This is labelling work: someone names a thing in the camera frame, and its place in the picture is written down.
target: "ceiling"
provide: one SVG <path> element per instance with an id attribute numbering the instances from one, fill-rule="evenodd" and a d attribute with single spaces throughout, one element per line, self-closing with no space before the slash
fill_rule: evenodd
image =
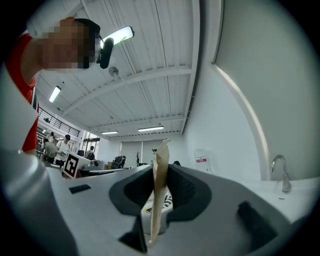
<path id="1" fill-rule="evenodd" d="M 199 0 L 53 0 L 30 18 L 27 29 L 36 37 L 68 16 L 93 20 L 102 38 L 126 26 L 135 35 L 114 46 L 106 69 L 93 63 L 73 74 L 40 72 L 40 99 L 61 87 L 50 104 L 63 118 L 87 131 L 118 131 L 109 137 L 137 136 L 138 128 L 159 124 L 161 133 L 182 133 L 197 70 Z M 118 77 L 109 75 L 110 67 L 118 68 Z"/>

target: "paper bag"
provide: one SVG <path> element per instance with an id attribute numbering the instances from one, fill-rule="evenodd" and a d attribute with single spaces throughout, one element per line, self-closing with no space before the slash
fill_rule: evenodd
<path id="1" fill-rule="evenodd" d="M 162 206 L 165 201 L 165 196 L 168 191 L 167 188 L 167 174 L 169 164 L 169 149 L 168 142 L 170 139 L 165 139 L 155 153 L 155 159 L 153 161 L 153 204 L 151 211 L 151 239 L 150 243 L 153 243 L 157 238 L 160 230 Z"/>

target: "railing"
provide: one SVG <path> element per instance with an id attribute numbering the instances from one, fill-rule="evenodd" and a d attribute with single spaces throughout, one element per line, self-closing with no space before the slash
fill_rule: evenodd
<path id="1" fill-rule="evenodd" d="M 58 129 L 66 132 L 69 135 L 73 135 L 75 137 L 79 136 L 79 133 L 80 133 L 79 130 L 56 119 L 54 116 L 52 116 L 51 114 L 43 110 L 41 107 L 39 107 L 39 119 L 44 120 L 48 124 L 51 124 L 52 126 L 57 127 Z"/>

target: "red sign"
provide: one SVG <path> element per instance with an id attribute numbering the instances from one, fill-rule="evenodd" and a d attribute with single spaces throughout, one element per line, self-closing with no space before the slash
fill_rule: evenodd
<path id="1" fill-rule="evenodd" d="M 206 162 L 207 159 L 206 158 L 203 158 L 203 159 L 196 159 L 195 160 L 197 163 L 201 163 L 201 162 Z"/>

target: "laboratory room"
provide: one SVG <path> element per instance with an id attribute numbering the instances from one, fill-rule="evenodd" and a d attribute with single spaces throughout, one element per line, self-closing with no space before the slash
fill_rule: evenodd
<path id="1" fill-rule="evenodd" d="M 27 242 L 11 252 L 264 256 L 312 241 L 320 62 L 295 12 L 263 0 L 28 8 L 0 70 L 3 209 Z"/>

